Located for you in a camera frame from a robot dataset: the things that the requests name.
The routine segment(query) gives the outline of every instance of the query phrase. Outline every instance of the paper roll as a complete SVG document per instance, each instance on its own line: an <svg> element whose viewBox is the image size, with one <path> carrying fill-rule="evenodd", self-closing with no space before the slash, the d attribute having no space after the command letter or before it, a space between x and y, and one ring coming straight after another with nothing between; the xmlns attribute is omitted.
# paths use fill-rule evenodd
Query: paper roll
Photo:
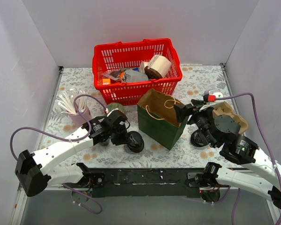
<svg viewBox="0 0 281 225"><path fill-rule="evenodd" d="M162 55L155 55L145 67L145 73L151 79L164 78L170 70L171 62Z"/></svg>
<svg viewBox="0 0 281 225"><path fill-rule="evenodd" d="M148 62L141 62L139 71L144 74L144 73L145 73L145 67L146 67L148 64L149 64Z"/></svg>

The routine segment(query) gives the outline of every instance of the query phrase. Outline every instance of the red plastic basket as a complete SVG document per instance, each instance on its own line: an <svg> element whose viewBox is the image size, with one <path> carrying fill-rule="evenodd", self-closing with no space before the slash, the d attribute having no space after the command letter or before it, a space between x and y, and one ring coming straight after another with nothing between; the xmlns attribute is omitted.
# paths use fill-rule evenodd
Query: red plastic basket
<svg viewBox="0 0 281 225"><path fill-rule="evenodd" d="M97 45L94 51L94 86L101 92L107 104L119 102L122 105L135 105L151 88L171 95L177 82L182 79L179 58L171 40L168 38ZM165 78L145 82L102 85L103 72L126 67L139 67L142 61L149 62L156 54L165 56L172 63Z"/></svg>

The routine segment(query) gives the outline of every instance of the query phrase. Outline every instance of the gray wall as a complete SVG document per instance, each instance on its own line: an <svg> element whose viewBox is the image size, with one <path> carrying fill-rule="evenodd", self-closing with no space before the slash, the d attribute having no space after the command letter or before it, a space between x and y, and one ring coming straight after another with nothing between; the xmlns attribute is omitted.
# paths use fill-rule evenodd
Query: gray wall
<svg viewBox="0 0 281 225"><path fill-rule="evenodd" d="M258 0L23 0L59 66L90 67L94 46L171 38L182 63L226 62Z"/></svg>
<svg viewBox="0 0 281 225"><path fill-rule="evenodd" d="M234 94L250 91L256 97L260 123L281 164L281 0L257 4L227 62ZM248 120L248 136L265 152L253 116L250 97L237 99Z"/></svg>
<svg viewBox="0 0 281 225"><path fill-rule="evenodd" d="M9 224L19 182L9 150L12 132L40 128L58 67L21 0L0 0L0 225ZM34 150L38 134L15 137L17 155Z"/></svg>

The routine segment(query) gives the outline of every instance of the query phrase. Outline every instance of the floral tablecloth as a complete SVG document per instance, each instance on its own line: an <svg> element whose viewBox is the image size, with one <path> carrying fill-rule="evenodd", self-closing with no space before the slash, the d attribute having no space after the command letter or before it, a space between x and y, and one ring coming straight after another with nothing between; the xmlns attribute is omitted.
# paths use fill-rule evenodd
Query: floral tablecloth
<svg viewBox="0 0 281 225"><path fill-rule="evenodd" d="M224 96L229 96L229 91L220 66L191 66L181 65L183 79L173 93L173 97L182 103L190 103L192 98L202 99L205 90L219 88ZM102 96L93 86L93 74L91 68L65 68L59 84L57 96L62 91L69 91L71 87L81 90L89 90L91 95L102 100ZM88 101L88 107L93 117L103 114L103 108L94 100ZM129 130L138 130L137 106L125 106L127 117L131 123ZM77 127L66 113L57 105L55 99L53 110L46 131L61 137L66 137L74 132ZM184 132L171 151L165 149L155 140L139 131L144 139L145 148L139 154L130 154L123 146L96 145L85 149L76 155L60 163L60 166L68 166L73 163L83 162L88 167L96 168L138 168L138 167L205 167L206 163L213 161L226 167L237 167L219 155L220 149L208 147L196 148L190 144L190 135L197 128L195 125L186 125ZM45 148L54 142L48 136L44 136L41 148Z"/></svg>

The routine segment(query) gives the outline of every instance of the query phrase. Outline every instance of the purple cable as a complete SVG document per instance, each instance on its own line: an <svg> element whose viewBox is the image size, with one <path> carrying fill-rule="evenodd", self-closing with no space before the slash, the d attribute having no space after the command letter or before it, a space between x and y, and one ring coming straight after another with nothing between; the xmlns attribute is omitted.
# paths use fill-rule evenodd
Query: purple cable
<svg viewBox="0 0 281 225"><path fill-rule="evenodd" d="M82 195L84 197L87 197L88 199L90 199L90 200L94 201L95 203L97 203L97 205L100 207L100 211L94 211L90 207L86 206L85 204L82 204L82 203L77 202L77 201L74 201L75 203L80 204L82 207L86 208L88 211L90 211L91 213L94 213L94 214L100 214L103 211L103 207L102 207L101 203L99 201L97 201L96 199L94 199L94 198L92 198L92 197L90 197L90 196L88 196L88 195L86 195L86 194L84 194L84 193L82 193L80 191L77 191L74 188L71 188L70 186L68 186L66 184L62 184L62 185L65 188L68 188L69 190L71 190L71 191L73 191L75 193L78 193L78 194L80 194L80 195Z"/></svg>
<svg viewBox="0 0 281 225"><path fill-rule="evenodd" d="M82 116L82 118L85 119L85 121L86 121L86 122L88 123L88 125L89 125L89 128L91 128L91 125L90 125L90 123L89 123L89 120L78 110L78 105L77 105L77 103L76 103L76 100L77 100L78 98L80 98L80 97L83 97L83 96L87 96L87 97L93 98L93 99L96 100L100 105L102 105L104 109L105 109L105 106L102 104L102 102L100 102L100 100L98 100L97 98L95 98L95 97L93 97L93 96L91 96L91 95L87 95L87 94L78 95L78 96L74 99L74 108L75 108L76 112L78 112L78 114L79 114L80 116ZM62 137L58 137L58 136L49 134L49 133L47 133L47 132L45 132L45 131L42 131L42 130L40 130L40 129L37 129L37 128L33 128L33 127L21 127L21 128L15 130L15 131L13 132L13 134L10 136L10 142L9 142L11 154L13 155L13 157L15 158L15 160L17 160L17 161L18 161L18 157L15 155L15 151L14 151L14 148L13 148L13 140L14 140L15 134L18 133L20 130L34 130L34 131L37 131L37 132L42 133L42 134L44 134L44 135L47 135L47 136L49 136L49 137L53 137L53 138L55 138L55 139L58 139L58 140L61 140L61 141L64 141L64 142L70 142L69 139L62 138ZM80 137L80 138L77 138L77 139L71 139L71 142L78 142L78 141L80 141L80 140L83 140L84 138L86 138L86 137L89 136L90 132L91 132L91 129L89 129L88 133L87 133L85 136Z"/></svg>
<svg viewBox="0 0 281 225"><path fill-rule="evenodd" d="M214 204L217 204L217 203L220 203L220 202L224 201L224 199L227 197L229 191L230 191L230 186L228 187L228 189L227 189L225 195L223 196L223 198L221 198L217 202L214 202ZM197 203L205 203L205 202L202 202L202 201L198 201L198 200L195 200L195 199L189 199L189 198L186 198L186 200L197 202Z"/></svg>
<svg viewBox="0 0 281 225"><path fill-rule="evenodd" d="M275 165L276 161L275 161L275 158L274 158L274 154L273 154L272 149L271 149L271 147L270 147L270 145L269 145L269 143L268 143L268 141L266 139L265 134L263 133L263 131L261 129L261 125L260 125L260 122L259 122L259 119L258 119L258 115L257 115L257 111L256 111L255 98L254 98L253 94L250 93L250 92L246 92L246 93L242 93L242 94L238 94L238 95L233 95L233 96L230 96L230 97L217 97L216 100L227 100L227 99L237 98L237 97L244 96L244 95L250 95L251 96L254 116L255 116L255 120L256 120L256 123L257 123L258 130L259 130L259 132L261 134L261 137L262 137L264 143L266 144L266 147L268 149L268 153L270 154L270 158L271 158L272 164ZM279 185L280 185L280 189L281 189L281 175L280 175L280 172L279 172L278 168L275 169L275 172L277 174ZM275 225L279 225L280 223L281 223L281 214L280 214L279 219L277 220Z"/></svg>
<svg viewBox="0 0 281 225"><path fill-rule="evenodd" d="M236 201L235 201L235 203L234 203L233 210L232 210L232 214L231 214L231 222L232 222L232 225L234 225L234 214L235 214L236 206L237 206L237 204L238 204L239 197L240 197L240 188L238 189Z"/></svg>

